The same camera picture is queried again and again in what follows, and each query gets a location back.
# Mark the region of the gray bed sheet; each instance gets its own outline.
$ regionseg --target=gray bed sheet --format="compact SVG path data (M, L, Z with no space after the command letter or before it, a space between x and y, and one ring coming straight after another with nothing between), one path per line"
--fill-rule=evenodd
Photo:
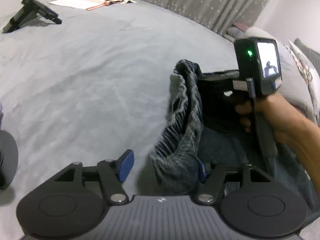
M35 19L0 34L2 129L19 150L16 176L0 192L1 240L23 236L19 200L71 162L96 165L130 148L135 164L124 189L156 194L148 154L166 124L176 62L189 59L203 72L237 69L231 42L148 3L51 8L62 25Z

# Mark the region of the finger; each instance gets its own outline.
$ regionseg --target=finger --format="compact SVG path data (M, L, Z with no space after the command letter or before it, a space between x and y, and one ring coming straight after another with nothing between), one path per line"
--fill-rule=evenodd
M252 112L250 101L246 101L242 105L237 105L235 108L238 114L249 114Z
M251 121L249 120L248 117L241 117L240 118L240 123L245 127L250 127L251 126Z

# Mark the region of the round pad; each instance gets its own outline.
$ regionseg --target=round pad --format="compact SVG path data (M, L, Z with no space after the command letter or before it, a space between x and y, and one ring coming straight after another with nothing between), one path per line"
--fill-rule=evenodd
M91 230L101 221L105 206L95 193L81 187L66 193L46 191L50 189L40 186L17 206L17 219L28 235L38 239L69 239Z
M12 182L18 167L18 147L12 135L0 130L0 190Z
M236 190L222 200L221 215L233 228L251 236L279 238L293 234L304 224L307 205L288 190L274 192Z

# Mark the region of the camera screen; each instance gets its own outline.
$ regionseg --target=camera screen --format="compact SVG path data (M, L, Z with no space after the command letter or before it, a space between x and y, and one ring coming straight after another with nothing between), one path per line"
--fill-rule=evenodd
M278 74L276 48L273 43L257 42L262 73L265 78Z

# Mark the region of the logo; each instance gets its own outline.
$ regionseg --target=logo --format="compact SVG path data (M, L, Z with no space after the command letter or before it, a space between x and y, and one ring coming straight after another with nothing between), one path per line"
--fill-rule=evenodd
M160 198L157 199L157 201L159 201L160 203L163 203L163 202L166 202L167 199L164 198L164 197L160 197Z

